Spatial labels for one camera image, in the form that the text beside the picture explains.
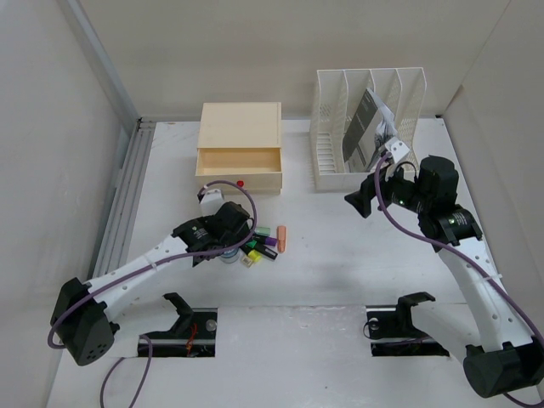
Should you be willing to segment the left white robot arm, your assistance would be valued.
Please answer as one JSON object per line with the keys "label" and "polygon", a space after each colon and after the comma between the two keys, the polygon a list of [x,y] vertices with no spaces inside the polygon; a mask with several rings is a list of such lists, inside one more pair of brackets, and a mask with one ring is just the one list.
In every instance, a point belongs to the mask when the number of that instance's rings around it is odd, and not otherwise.
{"label": "left white robot arm", "polygon": [[187,271],[234,250],[248,241],[256,221],[255,207],[248,212],[227,201],[212,215],[183,222],[148,252],[110,273],[85,282],[68,280],[54,305],[48,346],[67,350],[79,366],[94,363],[128,331],[122,314],[150,293],[170,264],[180,262]]}

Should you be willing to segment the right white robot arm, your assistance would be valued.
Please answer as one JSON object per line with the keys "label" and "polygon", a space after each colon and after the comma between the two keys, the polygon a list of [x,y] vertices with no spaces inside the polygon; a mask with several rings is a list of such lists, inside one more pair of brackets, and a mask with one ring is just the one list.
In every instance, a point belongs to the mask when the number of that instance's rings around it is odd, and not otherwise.
{"label": "right white robot arm", "polygon": [[390,156],[360,188],[344,197],[363,218],[372,200],[400,232],[428,243],[453,275],[474,327],[440,312],[434,296],[416,292],[400,297],[387,311],[370,310],[371,339],[431,337],[461,364],[473,391],[482,398],[534,387],[543,379],[543,336],[507,294],[490,261],[474,216],[457,204],[459,174],[452,161],[428,156],[408,180]]}

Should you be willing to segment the blue labelled tape roll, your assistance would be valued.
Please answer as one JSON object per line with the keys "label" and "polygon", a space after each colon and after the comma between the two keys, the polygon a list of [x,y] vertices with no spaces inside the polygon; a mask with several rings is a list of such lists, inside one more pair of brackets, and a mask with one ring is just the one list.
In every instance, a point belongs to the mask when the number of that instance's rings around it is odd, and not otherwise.
{"label": "blue labelled tape roll", "polygon": [[239,249],[236,248],[236,249],[224,252],[220,256],[220,260],[225,264],[233,264],[238,260],[239,256],[240,256]]}

